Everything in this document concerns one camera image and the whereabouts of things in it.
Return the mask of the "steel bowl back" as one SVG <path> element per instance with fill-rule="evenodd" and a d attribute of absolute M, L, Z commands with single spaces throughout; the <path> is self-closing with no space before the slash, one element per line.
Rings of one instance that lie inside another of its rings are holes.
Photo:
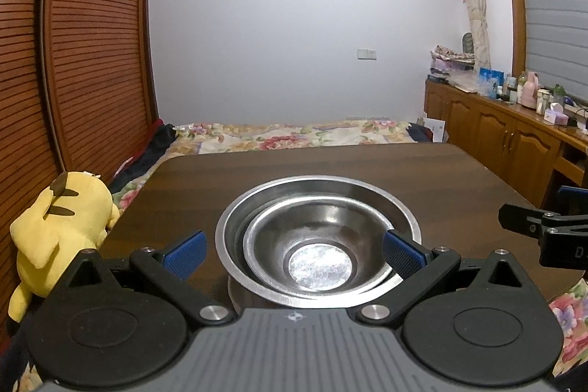
<path fill-rule="evenodd" d="M 244 232 L 243 256 L 262 284 L 311 298 L 363 292 L 386 281 L 383 236 L 392 223 L 352 198 L 303 195 L 261 211 Z"/>

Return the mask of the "large steel bowl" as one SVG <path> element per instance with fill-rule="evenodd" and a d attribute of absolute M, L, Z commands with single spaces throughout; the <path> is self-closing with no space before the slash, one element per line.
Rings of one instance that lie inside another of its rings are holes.
<path fill-rule="evenodd" d="M 396 230 L 416 243 L 422 232 L 413 213 L 389 192 L 369 183 L 340 176 L 305 175 L 280 178 L 258 185 L 235 199 L 222 213 L 215 230 L 215 247 L 228 274 L 228 295 L 237 312 L 244 308 L 351 308 L 372 301 L 396 287 L 401 278 L 392 274 L 375 288 L 341 295 L 300 298 L 262 284 L 243 256 L 242 240 L 249 223 L 265 208 L 303 195 L 333 195 L 361 201 L 382 213 Z"/>

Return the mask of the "wooden sideboard cabinet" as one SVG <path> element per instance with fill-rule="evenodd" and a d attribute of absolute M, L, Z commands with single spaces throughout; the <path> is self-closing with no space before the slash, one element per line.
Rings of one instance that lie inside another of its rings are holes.
<path fill-rule="evenodd" d="M 519 104 L 426 81 L 424 113 L 445 121 L 462 148 L 527 201 L 543 207 L 561 185 L 587 186 L 587 136 L 555 126 Z"/>

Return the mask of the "pink tissue box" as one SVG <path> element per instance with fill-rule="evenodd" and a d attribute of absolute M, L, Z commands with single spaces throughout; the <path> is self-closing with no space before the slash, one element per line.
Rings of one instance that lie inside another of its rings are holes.
<path fill-rule="evenodd" d="M 569 121 L 569 117 L 564 113 L 562 104 L 552 103 L 545 109 L 543 119 L 551 124 L 557 126 L 566 126 Z"/>

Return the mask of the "yellow pikachu plush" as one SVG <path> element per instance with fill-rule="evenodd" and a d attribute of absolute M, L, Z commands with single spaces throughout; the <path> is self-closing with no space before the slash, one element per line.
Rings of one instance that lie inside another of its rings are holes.
<path fill-rule="evenodd" d="M 20 279 L 8 315 L 20 322 L 34 295 L 46 298 L 81 250 L 98 250 L 119 208 L 98 175 L 64 172 L 10 225 Z"/>

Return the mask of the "dark clothes on bed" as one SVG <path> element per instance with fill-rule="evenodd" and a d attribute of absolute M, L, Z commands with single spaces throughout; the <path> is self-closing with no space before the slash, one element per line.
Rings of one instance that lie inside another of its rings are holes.
<path fill-rule="evenodd" d="M 122 191 L 126 184 L 147 173 L 175 142 L 175 139 L 175 127 L 171 123 L 164 123 L 158 119 L 147 131 L 147 139 L 130 155 L 129 159 L 119 166 L 114 179 L 109 184 L 112 194 Z"/>

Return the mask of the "pink bottle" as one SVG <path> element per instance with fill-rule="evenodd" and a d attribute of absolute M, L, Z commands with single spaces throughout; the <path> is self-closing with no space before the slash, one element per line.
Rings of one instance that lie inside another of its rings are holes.
<path fill-rule="evenodd" d="M 537 104 L 538 89 L 538 75 L 535 72 L 529 71 L 526 75 L 525 83 L 522 85 L 520 103 L 526 108 L 535 109 Z"/>

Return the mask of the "white paper box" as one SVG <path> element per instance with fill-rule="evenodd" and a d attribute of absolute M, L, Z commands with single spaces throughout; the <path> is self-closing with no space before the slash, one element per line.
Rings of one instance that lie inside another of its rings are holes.
<path fill-rule="evenodd" d="M 433 134 L 434 143 L 444 143 L 447 141 L 447 132 L 445 131 L 445 121 L 431 117 L 422 118 L 423 125 Z"/>

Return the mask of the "floral bed quilt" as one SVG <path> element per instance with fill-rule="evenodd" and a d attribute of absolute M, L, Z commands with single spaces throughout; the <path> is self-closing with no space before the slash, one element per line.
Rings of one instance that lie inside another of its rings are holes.
<path fill-rule="evenodd" d="M 424 125 L 388 119 L 307 125 L 190 123 L 175 126 L 175 130 L 175 142 L 157 163 L 122 191 L 112 194 L 121 211 L 130 206 L 159 165 L 178 156 L 433 140 L 433 134 Z"/>

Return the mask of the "blue box on sideboard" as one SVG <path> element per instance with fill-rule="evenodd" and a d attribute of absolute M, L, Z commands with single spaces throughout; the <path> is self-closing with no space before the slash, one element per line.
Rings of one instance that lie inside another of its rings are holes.
<path fill-rule="evenodd" d="M 483 97 L 497 98 L 502 94 L 504 73 L 494 69 L 480 68 L 478 72 L 478 93 Z"/>

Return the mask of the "pile of folded fabrics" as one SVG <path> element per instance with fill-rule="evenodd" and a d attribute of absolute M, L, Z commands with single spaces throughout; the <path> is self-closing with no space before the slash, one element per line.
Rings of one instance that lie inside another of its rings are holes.
<path fill-rule="evenodd" d="M 448 84 L 465 93 L 474 93 L 478 89 L 474 56 L 436 46 L 431 50 L 431 66 L 427 79 L 433 83 Z"/>

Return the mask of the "white wall switch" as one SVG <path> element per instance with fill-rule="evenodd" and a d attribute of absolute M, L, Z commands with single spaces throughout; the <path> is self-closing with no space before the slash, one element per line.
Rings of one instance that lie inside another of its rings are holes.
<path fill-rule="evenodd" d="M 376 59 L 378 59 L 377 51 L 370 49 L 358 49 L 357 59 L 363 61 L 375 61 Z"/>

